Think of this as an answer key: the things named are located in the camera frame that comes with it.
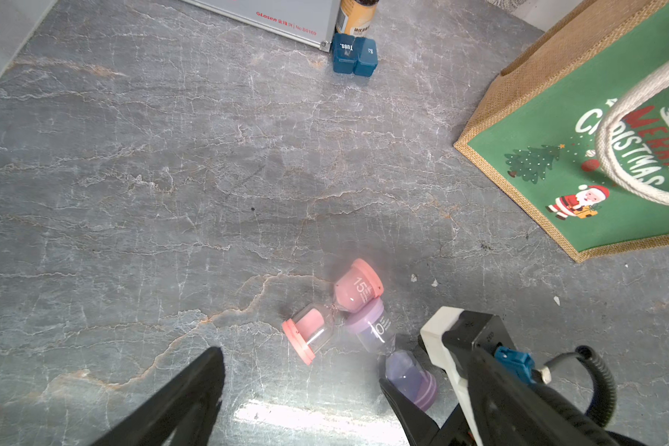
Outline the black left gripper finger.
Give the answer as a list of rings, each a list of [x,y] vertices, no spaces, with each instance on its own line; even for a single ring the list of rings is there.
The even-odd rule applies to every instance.
[[[222,350],[211,347],[97,445],[206,445],[221,408],[226,378]]]

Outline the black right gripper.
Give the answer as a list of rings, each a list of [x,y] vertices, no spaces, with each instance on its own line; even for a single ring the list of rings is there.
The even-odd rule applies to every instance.
[[[481,445],[618,444],[618,434],[607,429],[617,405],[616,384],[591,347],[561,353],[541,368],[535,368],[529,355],[505,347],[490,358],[481,348],[472,353],[468,391]],[[593,396],[585,411],[548,385],[553,370],[566,361],[579,362],[592,381]],[[380,389],[410,444],[479,445],[459,405],[438,425],[386,379],[384,358],[378,371]]]

